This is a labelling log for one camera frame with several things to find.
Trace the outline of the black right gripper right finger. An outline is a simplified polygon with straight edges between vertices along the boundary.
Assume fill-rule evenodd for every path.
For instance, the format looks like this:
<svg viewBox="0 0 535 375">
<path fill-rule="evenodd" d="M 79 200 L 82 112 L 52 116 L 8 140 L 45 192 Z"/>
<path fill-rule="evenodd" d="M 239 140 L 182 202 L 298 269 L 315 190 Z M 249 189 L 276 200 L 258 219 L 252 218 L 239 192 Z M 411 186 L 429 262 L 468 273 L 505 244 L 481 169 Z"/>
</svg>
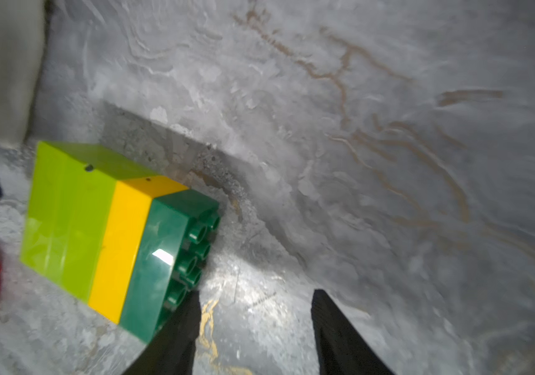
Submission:
<svg viewBox="0 0 535 375">
<path fill-rule="evenodd" d="M 319 374 L 393 375 L 323 289 L 314 291 L 311 318 Z"/>
</svg>

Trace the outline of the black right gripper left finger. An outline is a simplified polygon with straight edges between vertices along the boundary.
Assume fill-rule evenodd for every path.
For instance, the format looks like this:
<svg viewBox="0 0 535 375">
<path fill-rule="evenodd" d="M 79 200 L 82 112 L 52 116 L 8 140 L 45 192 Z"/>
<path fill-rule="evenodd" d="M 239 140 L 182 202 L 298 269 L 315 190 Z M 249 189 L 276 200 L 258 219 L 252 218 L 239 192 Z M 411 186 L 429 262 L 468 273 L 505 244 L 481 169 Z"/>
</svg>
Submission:
<svg viewBox="0 0 535 375">
<path fill-rule="evenodd" d="M 124 374 L 192 374 L 201 323 L 199 292 L 191 292 Z"/>
</svg>

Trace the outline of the lime green lego brick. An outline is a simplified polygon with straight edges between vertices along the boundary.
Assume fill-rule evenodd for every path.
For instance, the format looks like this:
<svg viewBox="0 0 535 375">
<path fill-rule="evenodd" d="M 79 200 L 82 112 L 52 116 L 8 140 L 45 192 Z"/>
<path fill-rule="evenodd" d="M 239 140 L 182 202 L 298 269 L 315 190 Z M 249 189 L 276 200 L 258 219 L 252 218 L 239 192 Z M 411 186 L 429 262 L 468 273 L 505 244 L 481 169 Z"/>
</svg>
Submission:
<svg viewBox="0 0 535 375">
<path fill-rule="evenodd" d="M 153 175 L 101 145 L 39 142 L 21 262 L 87 301 L 117 182 Z"/>
</svg>

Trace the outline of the yellow long lego brick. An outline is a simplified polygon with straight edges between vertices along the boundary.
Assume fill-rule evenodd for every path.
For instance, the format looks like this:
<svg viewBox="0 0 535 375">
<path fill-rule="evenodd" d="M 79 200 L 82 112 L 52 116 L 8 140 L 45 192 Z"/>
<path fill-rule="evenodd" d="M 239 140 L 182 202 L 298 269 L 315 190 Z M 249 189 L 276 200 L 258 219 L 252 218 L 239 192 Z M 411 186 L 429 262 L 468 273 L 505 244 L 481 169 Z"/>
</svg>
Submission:
<svg viewBox="0 0 535 375">
<path fill-rule="evenodd" d="M 187 189 L 161 175 L 117 181 L 88 298 L 88 305 L 112 323 L 120 323 L 153 200 Z"/>
</svg>

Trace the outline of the dark green lego brick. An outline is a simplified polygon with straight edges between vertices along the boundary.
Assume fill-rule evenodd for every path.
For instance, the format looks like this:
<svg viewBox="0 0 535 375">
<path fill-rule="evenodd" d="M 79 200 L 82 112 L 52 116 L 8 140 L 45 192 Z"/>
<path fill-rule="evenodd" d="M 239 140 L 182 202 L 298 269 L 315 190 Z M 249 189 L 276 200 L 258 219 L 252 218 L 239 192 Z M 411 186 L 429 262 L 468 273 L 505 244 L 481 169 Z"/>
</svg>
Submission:
<svg viewBox="0 0 535 375">
<path fill-rule="evenodd" d="M 200 282 L 220 224 L 219 202 L 196 190 L 155 198 L 119 325 L 149 343 Z"/>
</svg>

